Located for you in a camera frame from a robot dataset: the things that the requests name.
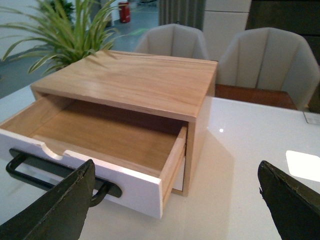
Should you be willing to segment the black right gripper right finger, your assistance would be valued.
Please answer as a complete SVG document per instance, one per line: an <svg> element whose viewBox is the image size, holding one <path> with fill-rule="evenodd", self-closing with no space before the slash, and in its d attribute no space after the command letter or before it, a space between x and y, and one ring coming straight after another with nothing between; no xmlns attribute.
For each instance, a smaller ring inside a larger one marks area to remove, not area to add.
<svg viewBox="0 0 320 240"><path fill-rule="evenodd" d="M320 238L320 194L263 160L257 177L275 227L283 240Z"/></svg>

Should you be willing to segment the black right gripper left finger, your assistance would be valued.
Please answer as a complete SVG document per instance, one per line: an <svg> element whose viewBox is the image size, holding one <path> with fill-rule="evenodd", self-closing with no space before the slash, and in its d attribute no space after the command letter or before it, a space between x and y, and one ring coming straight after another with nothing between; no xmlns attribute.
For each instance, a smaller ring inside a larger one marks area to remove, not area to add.
<svg viewBox="0 0 320 240"><path fill-rule="evenodd" d="M95 186L95 165L86 161L25 210L0 226L2 240L77 240Z"/></svg>

